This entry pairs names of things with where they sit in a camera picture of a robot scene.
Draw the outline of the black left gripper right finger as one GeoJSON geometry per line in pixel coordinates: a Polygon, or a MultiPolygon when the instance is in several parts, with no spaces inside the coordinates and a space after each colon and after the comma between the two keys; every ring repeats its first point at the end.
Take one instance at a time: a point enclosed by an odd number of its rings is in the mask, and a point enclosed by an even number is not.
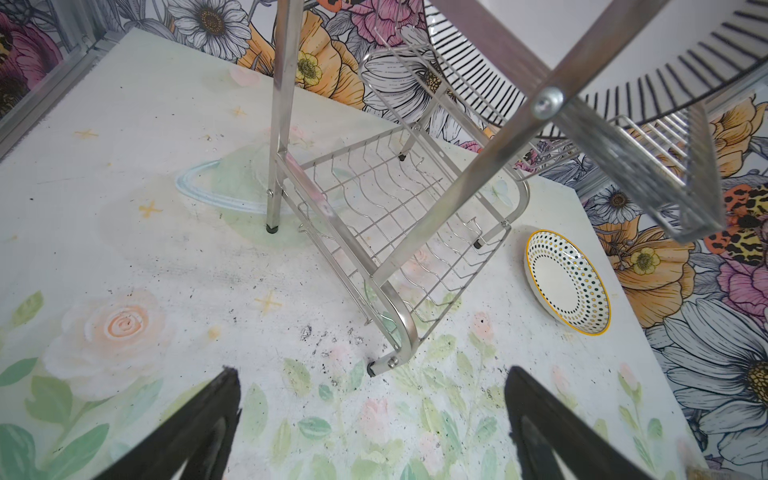
{"type": "Polygon", "coordinates": [[[523,479],[647,479],[520,366],[509,370],[504,398],[523,479]]]}

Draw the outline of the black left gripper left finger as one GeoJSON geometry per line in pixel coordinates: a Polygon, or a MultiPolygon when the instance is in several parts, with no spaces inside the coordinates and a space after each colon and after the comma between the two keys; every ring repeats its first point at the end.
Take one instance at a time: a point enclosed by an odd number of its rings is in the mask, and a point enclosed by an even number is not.
{"type": "Polygon", "coordinates": [[[241,410],[238,371],[225,367],[100,479],[221,479],[241,410]]]}

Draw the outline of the yellow rim dotted plate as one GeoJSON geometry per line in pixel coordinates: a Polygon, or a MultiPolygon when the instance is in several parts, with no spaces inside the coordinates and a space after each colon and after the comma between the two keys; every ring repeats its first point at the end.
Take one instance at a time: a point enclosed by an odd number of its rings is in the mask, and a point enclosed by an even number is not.
{"type": "Polygon", "coordinates": [[[526,241],[524,266],[530,288],[552,317],[588,336],[608,330],[611,305],[604,283],[569,239],[550,230],[535,231],[526,241]]]}

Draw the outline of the black striped rim plate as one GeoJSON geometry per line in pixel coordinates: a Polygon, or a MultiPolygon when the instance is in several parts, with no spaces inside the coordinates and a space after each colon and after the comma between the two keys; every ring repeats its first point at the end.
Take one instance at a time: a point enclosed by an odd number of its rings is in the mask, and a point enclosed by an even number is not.
{"type": "Polygon", "coordinates": [[[643,124],[767,59],[763,1],[429,1],[425,15],[445,79],[495,126],[549,85],[643,124]]]}

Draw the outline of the left aluminium corner post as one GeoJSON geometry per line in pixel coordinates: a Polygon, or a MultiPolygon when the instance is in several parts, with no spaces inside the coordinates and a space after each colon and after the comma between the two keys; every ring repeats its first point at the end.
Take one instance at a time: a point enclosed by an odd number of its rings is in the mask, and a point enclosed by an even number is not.
{"type": "Polygon", "coordinates": [[[112,1],[1,3],[1,155],[6,156],[118,37],[112,1]]]}

